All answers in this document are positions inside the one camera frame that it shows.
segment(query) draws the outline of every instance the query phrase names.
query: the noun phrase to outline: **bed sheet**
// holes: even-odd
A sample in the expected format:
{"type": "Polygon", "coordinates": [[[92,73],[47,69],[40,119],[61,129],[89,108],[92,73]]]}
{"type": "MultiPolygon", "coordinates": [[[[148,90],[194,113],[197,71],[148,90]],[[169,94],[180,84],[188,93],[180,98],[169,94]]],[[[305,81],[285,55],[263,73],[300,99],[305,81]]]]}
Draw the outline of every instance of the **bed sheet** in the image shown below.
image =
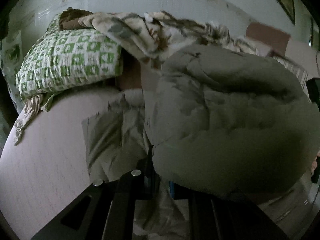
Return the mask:
{"type": "Polygon", "coordinates": [[[21,240],[28,240],[90,182],[81,122],[106,110],[115,88],[79,89],[40,113],[21,143],[11,130],[0,158],[0,210],[21,240]]]}

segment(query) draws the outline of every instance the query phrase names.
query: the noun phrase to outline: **green and white pillow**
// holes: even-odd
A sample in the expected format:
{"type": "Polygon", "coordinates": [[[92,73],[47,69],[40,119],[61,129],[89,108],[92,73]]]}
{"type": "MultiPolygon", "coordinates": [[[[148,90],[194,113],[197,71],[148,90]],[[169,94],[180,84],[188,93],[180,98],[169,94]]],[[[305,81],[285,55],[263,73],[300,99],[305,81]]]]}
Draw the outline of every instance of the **green and white pillow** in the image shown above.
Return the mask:
{"type": "Polygon", "coordinates": [[[25,101],[122,74],[121,47],[95,29],[58,31],[59,15],[30,49],[16,84],[25,101]]]}

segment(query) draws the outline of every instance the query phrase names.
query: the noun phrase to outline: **mattress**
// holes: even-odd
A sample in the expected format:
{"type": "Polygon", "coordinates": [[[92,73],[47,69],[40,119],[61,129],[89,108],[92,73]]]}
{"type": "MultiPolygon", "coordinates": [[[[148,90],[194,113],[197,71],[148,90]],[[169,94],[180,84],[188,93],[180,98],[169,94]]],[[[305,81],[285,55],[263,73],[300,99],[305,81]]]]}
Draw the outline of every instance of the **mattress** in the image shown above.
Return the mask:
{"type": "Polygon", "coordinates": [[[115,88],[87,88],[57,98],[13,145],[11,130],[0,158],[0,210],[21,240],[28,240],[90,182],[81,122],[106,110],[115,88]]]}

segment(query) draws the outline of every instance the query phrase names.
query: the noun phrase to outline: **wrinkled fabric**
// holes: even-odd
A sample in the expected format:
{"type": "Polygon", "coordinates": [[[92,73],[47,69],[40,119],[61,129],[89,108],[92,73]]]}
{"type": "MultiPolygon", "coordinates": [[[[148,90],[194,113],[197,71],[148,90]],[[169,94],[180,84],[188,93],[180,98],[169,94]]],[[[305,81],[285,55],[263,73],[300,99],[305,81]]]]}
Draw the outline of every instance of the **wrinkled fabric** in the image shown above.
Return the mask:
{"type": "Polygon", "coordinates": [[[16,129],[16,134],[13,139],[14,145],[17,145],[20,142],[24,129],[39,112],[42,100],[43,95],[37,95],[35,97],[27,99],[25,107],[14,123],[14,127],[16,129]]]}
{"type": "Polygon", "coordinates": [[[192,45],[162,66],[146,134],[155,171],[225,198],[284,193],[320,148],[320,116],[271,58],[192,45]]]}
{"type": "MultiPolygon", "coordinates": [[[[90,181],[119,179],[147,156],[143,127],[145,107],[141,89],[120,92],[108,111],[83,120],[86,162],[90,181]]],[[[188,203],[174,201],[168,182],[161,181],[157,196],[136,201],[133,240],[188,239],[188,203]]]]}
{"type": "Polygon", "coordinates": [[[113,39],[136,59],[160,69],[176,51],[191,44],[215,44],[233,51],[258,54],[246,40],[230,37],[221,24],[176,19],[169,13],[95,13],[79,19],[83,27],[91,27],[113,39]]]}

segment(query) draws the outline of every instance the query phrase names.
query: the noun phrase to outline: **gray comforter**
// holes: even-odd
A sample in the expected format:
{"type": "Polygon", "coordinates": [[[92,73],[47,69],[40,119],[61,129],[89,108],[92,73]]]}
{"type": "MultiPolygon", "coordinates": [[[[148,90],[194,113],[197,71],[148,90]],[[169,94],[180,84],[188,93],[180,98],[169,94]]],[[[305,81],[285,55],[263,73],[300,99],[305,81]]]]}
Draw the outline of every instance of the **gray comforter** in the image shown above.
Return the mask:
{"type": "Polygon", "coordinates": [[[320,116],[272,58],[192,45],[162,67],[146,132],[158,174],[220,197],[288,190],[320,147],[320,116]]]}

